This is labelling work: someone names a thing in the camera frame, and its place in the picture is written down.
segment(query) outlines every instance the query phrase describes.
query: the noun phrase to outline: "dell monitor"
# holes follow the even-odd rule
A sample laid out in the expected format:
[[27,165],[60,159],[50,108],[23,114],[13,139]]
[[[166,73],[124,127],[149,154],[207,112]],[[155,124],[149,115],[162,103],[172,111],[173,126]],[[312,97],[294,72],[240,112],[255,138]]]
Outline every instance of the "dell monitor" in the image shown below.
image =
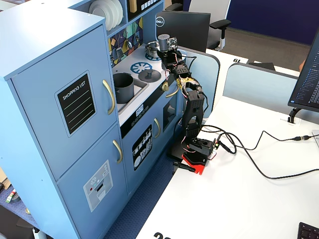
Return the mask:
[[319,112],[319,31],[297,80],[288,106]]
[[162,11],[157,14],[157,36],[176,37],[179,46],[206,52],[210,13]]

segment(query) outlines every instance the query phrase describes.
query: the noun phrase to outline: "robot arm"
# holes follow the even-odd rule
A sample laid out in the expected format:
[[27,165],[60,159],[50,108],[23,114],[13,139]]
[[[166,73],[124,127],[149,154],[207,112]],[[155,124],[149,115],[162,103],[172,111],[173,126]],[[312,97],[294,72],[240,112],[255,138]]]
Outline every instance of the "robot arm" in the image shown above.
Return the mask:
[[189,69],[177,50],[177,39],[169,35],[160,35],[158,56],[162,60],[162,68],[169,70],[186,99],[186,109],[181,124],[185,132],[184,141],[192,151],[185,151],[182,158],[187,166],[175,163],[175,166],[202,174],[208,157],[213,151],[214,143],[197,138],[204,116],[204,92],[200,84],[191,76]]

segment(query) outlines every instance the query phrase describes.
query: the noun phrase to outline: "blue partition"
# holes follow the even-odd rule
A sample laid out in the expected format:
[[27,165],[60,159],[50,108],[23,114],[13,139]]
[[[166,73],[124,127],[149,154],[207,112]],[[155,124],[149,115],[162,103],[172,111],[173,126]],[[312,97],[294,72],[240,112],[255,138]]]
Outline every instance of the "blue partition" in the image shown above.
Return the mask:
[[[227,73],[223,96],[280,113],[290,113],[288,101],[297,77],[264,68],[233,64]],[[319,123],[319,113],[302,110],[298,118]]]

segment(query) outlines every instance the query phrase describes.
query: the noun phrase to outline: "shopping list sign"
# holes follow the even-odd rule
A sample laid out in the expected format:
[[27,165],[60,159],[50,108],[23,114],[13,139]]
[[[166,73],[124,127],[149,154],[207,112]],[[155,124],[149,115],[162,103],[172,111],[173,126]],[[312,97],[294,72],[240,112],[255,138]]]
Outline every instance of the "shopping list sign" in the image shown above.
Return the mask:
[[70,134],[95,113],[88,74],[80,77],[57,96]]

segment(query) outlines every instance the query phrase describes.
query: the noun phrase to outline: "colorful backsplash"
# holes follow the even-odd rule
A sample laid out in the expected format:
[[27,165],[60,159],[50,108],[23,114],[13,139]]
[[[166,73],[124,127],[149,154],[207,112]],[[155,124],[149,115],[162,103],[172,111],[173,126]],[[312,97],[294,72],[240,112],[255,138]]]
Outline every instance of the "colorful backsplash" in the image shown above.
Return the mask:
[[[128,42],[131,42],[133,47],[130,49],[128,47]],[[112,67],[123,61],[128,55],[130,55],[134,50],[143,44],[143,19],[142,17],[131,25],[126,27],[126,29],[121,30],[119,33],[110,37],[109,39],[109,49],[110,55],[114,58],[114,64]],[[116,49],[121,47],[124,56],[118,59],[116,54]]]

